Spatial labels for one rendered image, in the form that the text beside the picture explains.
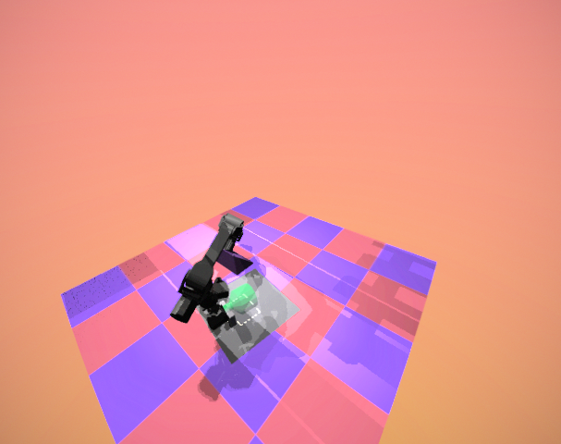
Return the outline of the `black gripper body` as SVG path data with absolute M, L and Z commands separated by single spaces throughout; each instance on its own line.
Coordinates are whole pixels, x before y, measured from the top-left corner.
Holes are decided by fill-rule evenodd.
M 219 304 L 216 304 L 218 300 L 213 302 L 212 296 L 213 293 L 210 291 L 206 300 L 203 299 L 203 301 L 199 302 L 198 305 L 201 306 L 203 311 L 208 310 L 210 315 L 207 318 L 207 322 L 211 329 L 216 330 L 218 327 L 228 321 L 229 317 L 226 311 L 223 308 L 221 309 Z

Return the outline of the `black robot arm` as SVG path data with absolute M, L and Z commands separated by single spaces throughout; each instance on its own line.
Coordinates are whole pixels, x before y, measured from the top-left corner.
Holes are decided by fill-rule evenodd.
M 240 241 L 243 223 L 243 220 L 229 213 L 221 216 L 213 243 L 202 260 L 194 263 L 188 270 L 177 290 L 182 295 L 170 312 L 175 320 L 187 324 L 199 302 L 206 300 L 210 291 L 213 293 L 213 302 L 229 297 L 229 287 L 225 280 L 216 277 L 213 283 L 214 266 L 223 249 L 232 252 L 236 241 Z

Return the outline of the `dark grey flat mat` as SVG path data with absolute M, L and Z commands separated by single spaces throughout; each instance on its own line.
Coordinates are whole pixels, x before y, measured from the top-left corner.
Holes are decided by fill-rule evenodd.
M 216 304 L 222 301 L 228 304 L 231 291 L 242 284 L 253 288 L 258 304 L 245 314 L 233 310 L 237 320 L 235 326 L 231 327 L 226 321 L 213 330 L 207 322 L 208 310 L 203 311 L 200 305 L 196 307 L 231 364 L 301 310 L 256 269 L 229 282 L 229 297 L 218 300 Z

